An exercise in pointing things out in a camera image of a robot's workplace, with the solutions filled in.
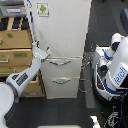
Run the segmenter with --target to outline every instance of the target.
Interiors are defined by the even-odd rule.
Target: cable
[[[120,128],[120,125],[121,125],[123,101],[124,101],[124,98],[125,98],[127,93],[128,93],[128,89],[125,91],[124,96],[123,96],[122,101],[121,101],[121,114],[120,114],[120,122],[119,122],[118,128]]]
[[[85,81],[89,82],[90,85],[91,85],[91,87],[90,87],[87,91],[83,91],[83,90],[80,88],[80,86],[79,86],[79,90],[80,90],[82,93],[87,93],[87,92],[89,92],[89,91],[92,89],[92,83],[91,83],[91,81],[90,81],[90,80],[86,80],[86,79],[80,79],[80,80],[85,80]]]
[[[114,108],[115,106],[113,106],[113,112],[111,113],[111,115],[107,118],[105,124],[104,124],[104,128],[106,128],[106,124],[108,123],[108,125],[112,128],[114,128],[114,126],[118,123],[118,112],[114,112]]]
[[[97,0],[99,3],[104,3],[106,0],[101,0],[101,1],[99,1],[99,0]]]

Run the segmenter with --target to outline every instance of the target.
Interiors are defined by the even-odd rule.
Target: filing cabinet
[[[31,1],[39,47],[44,51],[49,47],[52,53],[41,66],[48,99],[77,97],[91,1]],[[27,1],[24,3],[31,24]],[[38,5],[45,6],[49,15],[40,12],[41,6]]]

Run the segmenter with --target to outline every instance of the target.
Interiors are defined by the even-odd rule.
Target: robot
[[[14,100],[21,96],[21,93],[31,80],[36,76],[44,62],[51,54],[49,48],[46,52],[39,49],[37,43],[33,44],[33,55],[30,67],[21,73],[13,73],[6,82],[0,84],[0,128],[7,128],[6,121],[12,115]]]
[[[93,91],[105,104],[117,104],[128,90],[128,37],[115,33],[110,47],[96,47],[93,61]]]

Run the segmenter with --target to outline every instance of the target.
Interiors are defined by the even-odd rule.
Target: gray floor
[[[104,3],[92,1],[85,52],[91,52],[92,43],[110,45],[111,36],[116,32],[127,35],[120,22],[120,12],[127,5],[127,0],[106,0]],[[82,70],[81,79],[91,81],[90,68]],[[80,81],[80,87],[88,90],[90,83]],[[39,125],[80,125],[82,128],[92,128],[90,115],[96,115],[103,128],[106,119],[96,109],[97,105],[92,90],[87,93],[79,91],[77,99],[21,98],[20,104],[15,104],[14,115],[7,125],[9,128],[36,128]]]

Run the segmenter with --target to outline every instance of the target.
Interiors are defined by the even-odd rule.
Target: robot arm
[[[6,121],[12,115],[14,100],[20,97],[26,86],[36,76],[41,62],[44,62],[51,54],[49,49],[44,52],[36,45],[33,50],[35,58],[32,60],[31,66],[20,73],[11,74],[5,83],[0,84],[0,128],[7,128]]]

